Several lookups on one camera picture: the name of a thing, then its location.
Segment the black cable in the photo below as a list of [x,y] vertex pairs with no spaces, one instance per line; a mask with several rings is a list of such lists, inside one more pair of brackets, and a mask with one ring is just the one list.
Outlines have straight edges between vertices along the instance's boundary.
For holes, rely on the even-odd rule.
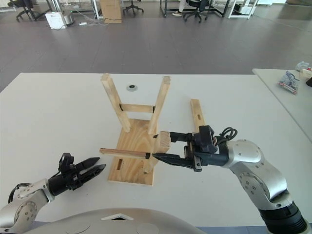
[[219,145],[221,143],[224,143],[228,140],[232,140],[235,136],[237,135],[237,130],[232,128],[232,127],[227,127],[223,130],[222,133],[220,133],[220,138],[216,145]]
[[19,189],[20,187],[27,187],[29,185],[31,185],[31,184],[29,184],[29,183],[20,183],[17,186],[15,186],[15,188],[11,191],[11,193],[9,195],[8,204],[13,201],[13,196],[14,196],[14,192],[16,191],[16,189]]
[[50,177],[50,179],[53,177],[56,177],[59,173],[60,173],[60,171],[56,172],[53,176]]

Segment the plastic bag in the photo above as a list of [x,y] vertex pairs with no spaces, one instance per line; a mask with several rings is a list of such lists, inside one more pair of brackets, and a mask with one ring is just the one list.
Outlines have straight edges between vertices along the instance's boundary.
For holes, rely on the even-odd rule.
[[296,70],[301,72],[302,69],[308,69],[309,68],[309,63],[305,61],[301,61],[300,63],[297,64]]
[[285,89],[288,89],[293,94],[297,95],[299,81],[300,80],[295,78],[294,74],[287,71],[286,74],[283,75],[282,79],[278,82],[278,84],[283,86]]

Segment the white box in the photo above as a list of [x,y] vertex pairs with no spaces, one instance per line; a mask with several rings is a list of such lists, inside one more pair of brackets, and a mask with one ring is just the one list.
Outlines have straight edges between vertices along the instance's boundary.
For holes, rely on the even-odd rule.
[[66,28],[66,22],[61,12],[48,12],[45,14],[51,29]]

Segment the office chair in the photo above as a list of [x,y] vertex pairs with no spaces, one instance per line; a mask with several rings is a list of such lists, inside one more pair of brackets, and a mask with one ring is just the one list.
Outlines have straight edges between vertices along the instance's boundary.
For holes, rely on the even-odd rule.
[[142,8],[139,8],[138,6],[134,6],[134,4],[133,4],[133,0],[131,0],[131,5],[130,6],[127,6],[125,9],[123,9],[123,14],[125,14],[125,11],[127,11],[128,12],[128,10],[129,9],[132,9],[132,11],[133,11],[133,15],[136,15],[136,13],[135,13],[135,9],[137,9],[137,10],[141,10],[142,11],[142,13],[144,13],[144,10],[142,9]]
[[187,0],[187,3],[190,6],[196,7],[196,10],[183,13],[183,18],[185,22],[191,16],[195,16],[195,18],[198,17],[199,18],[198,23],[201,23],[201,16],[204,16],[205,20],[207,20],[208,14],[205,14],[204,11],[205,7],[209,5],[208,0]]
[[26,14],[28,16],[28,18],[31,20],[30,16],[28,13],[32,14],[33,13],[37,13],[36,11],[32,11],[30,12],[29,10],[26,9],[26,7],[30,8],[34,8],[34,5],[32,3],[31,0],[10,0],[10,2],[8,3],[8,6],[10,7],[22,7],[24,10],[19,12],[18,15],[16,16],[16,20],[19,21],[19,17],[22,19],[22,15]]

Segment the wooden stick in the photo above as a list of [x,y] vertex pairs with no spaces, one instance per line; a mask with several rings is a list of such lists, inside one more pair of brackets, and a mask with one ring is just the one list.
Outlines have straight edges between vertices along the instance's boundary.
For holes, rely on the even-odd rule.
[[111,78],[111,75],[109,73],[103,74],[101,81],[123,130],[128,133],[131,129],[130,121],[127,113],[123,112],[120,108],[121,100],[114,85],[114,82]]
[[198,133],[199,127],[205,125],[205,119],[203,113],[201,112],[200,103],[198,99],[191,99],[191,109],[195,125],[195,131]]
[[148,134],[152,134],[155,126],[157,125],[162,106],[168,93],[169,86],[170,86],[170,77],[163,77],[155,104],[155,110],[148,128]]
[[143,172],[144,173],[149,173],[158,163],[158,159],[153,157],[152,153],[165,153],[165,152],[167,152],[170,149],[170,143],[171,143],[170,133],[165,132],[165,131],[161,131],[158,134],[158,136],[154,142],[154,145],[151,149],[150,158],[144,162],[144,166],[143,166]]
[[154,106],[149,106],[149,105],[122,104],[121,108],[123,111],[130,111],[130,112],[145,112],[145,113],[154,112]]
[[132,151],[132,150],[117,150],[117,149],[101,148],[99,151],[102,154],[121,156],[121,157],[129,157],[129,158],[137,158],[137,159],[145,159],[146,155],[147,155],[146,152]]

